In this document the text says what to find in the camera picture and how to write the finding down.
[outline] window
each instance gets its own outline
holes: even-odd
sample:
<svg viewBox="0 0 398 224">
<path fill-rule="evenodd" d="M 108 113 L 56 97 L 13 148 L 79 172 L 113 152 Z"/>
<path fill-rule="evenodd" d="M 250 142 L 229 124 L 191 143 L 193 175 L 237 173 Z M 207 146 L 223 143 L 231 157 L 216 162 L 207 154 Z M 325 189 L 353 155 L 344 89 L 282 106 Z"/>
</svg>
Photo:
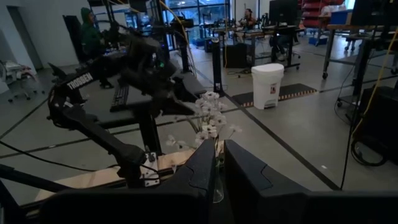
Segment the window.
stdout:
<svg viewBox="0 0 398 224">
<path fill-rule="evenodd" d="M 213 23 L 225 17 L 231 17 L 229 13 L 229 2 L 225 4 L 225 0 L 166 0 L 166 5 L 173 10 L 177 16 L 185 16 L 187 19 L 193 19 L 194 28 L 189 31 L 189 40 L 201 39 L 199 25 L 203 22 Z M 170 12 L 163 13 L 164 21 L 170 23 L 174 16 Z"/>
<path fill-rule="evenodd" d="M 169 8 L 198 6 L 197 0 L 169 0 L 165 3 Z"/>
<path fill-rule="evenodd" d="M 203 1 L 199 1 L 199 4 L 212 5 L 212 4 L 225 4 L 225 2 L 224 2 L 224 0 L 203 0 Z"/>
<path fill-rule="evenodd" d="M 177 16 L 185 16 L 187 19 L 193 19 L 194 25 L 199 25 L 199 17 L 198 17 L 198 9 L 197 7 L 193 9 L 173 9 L 173 12 Z M 171 22 L 174 19 L 174 16 L 171 12 L 167 11 L 167 22 Z"/>
<path fill-rule="evenodd" d="M 208 6 L 200 8 L 200 16 L 203 20 L 203 14 L 211 14 L 211 18 L 205 16 L 206 23 L 213 23 L 214 21 L 218 21 L 220 19 L 225 18 L 225 6 Z"/>
</svg>

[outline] computer tower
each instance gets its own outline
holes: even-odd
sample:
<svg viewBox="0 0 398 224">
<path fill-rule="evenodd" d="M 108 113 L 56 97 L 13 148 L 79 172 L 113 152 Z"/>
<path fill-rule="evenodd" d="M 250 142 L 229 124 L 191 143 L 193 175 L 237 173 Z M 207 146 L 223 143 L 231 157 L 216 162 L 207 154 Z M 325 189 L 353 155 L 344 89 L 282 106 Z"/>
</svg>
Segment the computer tower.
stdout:
<svg viewBox="0 0 398 224">
<path fill-rule="evenodd" d="M 206 38 L 205 39 L 205 52 L 206 53 L 211 53 L 211 50 L 212 50 L 212 41 L 211 41 L 211 38 Z"/>
<path fill-rule="evenodd" d="M 372 92 L 373 88 L 363 91 L 355 125 L 362 117 L 363 121 L 354 134 L 354 140 L 398 164 L 398 89 L 388 86 L 377 88 L 369 110 L 363 116 Z"/>
<path fill-rule="evenodd" d="M 247 68 L 246 58 L 248 47 L 246 44 L 227 45 L 223 49 L 223 65 L 226 68 Z"/>
</svg>

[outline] red storage bin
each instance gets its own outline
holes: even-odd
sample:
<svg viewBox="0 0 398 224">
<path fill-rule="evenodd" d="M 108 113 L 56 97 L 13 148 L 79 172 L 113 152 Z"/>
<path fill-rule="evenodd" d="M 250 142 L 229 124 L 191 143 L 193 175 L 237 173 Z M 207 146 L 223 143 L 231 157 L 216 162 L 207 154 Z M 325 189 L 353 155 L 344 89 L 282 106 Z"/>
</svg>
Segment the red storage bin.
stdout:
<svg viewBox="0 0 398 224">
<path fill-rule="evenodd" d="M 318 28 L 319 22 L 318 19 L 304 19 L 303 25 L 305 26 L 305 28 Z"/>
<path fill-rule="evenodd" d="M 318 16 L 320 15 L 319 11 L 305 11 L 302 14 L 302 17 L 304 18 L 318 18 Z"/>
<path fill-rule="evenodd" d="M 313 3 L 305 3 L 303 5 L 303 9 L 313 9 L 321 11 L 323 7 L 327 6 L 327 4 L 323 2 L 313 2 Z"/>
</svg>

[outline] cart wheel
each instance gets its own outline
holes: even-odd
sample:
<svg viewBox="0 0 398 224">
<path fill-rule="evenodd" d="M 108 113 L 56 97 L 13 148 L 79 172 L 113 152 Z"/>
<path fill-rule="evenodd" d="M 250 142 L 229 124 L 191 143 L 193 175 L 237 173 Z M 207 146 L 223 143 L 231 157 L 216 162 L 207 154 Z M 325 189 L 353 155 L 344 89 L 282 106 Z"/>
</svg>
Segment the cart wheel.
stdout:
<svg viewBox="0 0 398 224">
<path fill-rule="evenodd" d="M 329 74 L 327 72 L 323 72 L 322 78 L 325 80 L 327 79 Z"/>
</svg>

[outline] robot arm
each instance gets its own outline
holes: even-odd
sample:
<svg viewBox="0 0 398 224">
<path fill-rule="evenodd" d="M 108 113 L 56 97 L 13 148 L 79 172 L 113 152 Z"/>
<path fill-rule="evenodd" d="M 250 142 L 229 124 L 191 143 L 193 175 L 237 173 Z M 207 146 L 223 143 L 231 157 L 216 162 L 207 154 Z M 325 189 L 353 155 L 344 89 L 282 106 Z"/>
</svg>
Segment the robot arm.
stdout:
<svg viewBox="0 0 398 224">
<path fill-rule="evenodd" d="M 176 68 L 159 55 L 160 44 L 150 37 L 134 33 L 130 35 L 129 50 L 126 55 L 99 57 L 89 67 L 63 82 L 55 84 L 48 98 L 49 118 L 61 128 L 77 129 L 112 154 L 120 170 L 118 175 L 126 179 L 129 187 L 139 185 L 140 166 L 146 160 L 145 153 L 137 146 L 124 144 L 112 134 L 97 125 L 78 103 L 76 91 L 108 75 L 121 74 L 121 81 L 137 88 L 142 94 L 152 96 L 153 114 L 163 108 L 178 108 L 185 114 L 193 111 L 177 100 L 174 83 L 170 77 Z"/>
</svg>

